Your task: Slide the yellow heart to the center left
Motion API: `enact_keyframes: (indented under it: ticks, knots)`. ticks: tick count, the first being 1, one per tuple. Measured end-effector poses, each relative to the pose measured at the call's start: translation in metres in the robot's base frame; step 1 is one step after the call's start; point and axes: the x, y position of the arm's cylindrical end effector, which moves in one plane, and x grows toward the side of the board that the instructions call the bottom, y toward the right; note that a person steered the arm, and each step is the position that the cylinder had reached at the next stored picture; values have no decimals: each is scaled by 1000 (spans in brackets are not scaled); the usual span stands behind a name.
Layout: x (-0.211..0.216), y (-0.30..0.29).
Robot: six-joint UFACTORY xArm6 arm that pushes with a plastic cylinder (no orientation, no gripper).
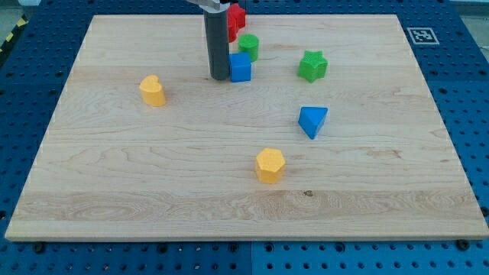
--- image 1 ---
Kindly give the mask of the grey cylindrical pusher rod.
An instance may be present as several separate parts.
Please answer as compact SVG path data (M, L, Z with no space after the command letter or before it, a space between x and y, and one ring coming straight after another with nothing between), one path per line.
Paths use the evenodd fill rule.
M215 80L227 80L230 76L227 11L203 14L210 75Z

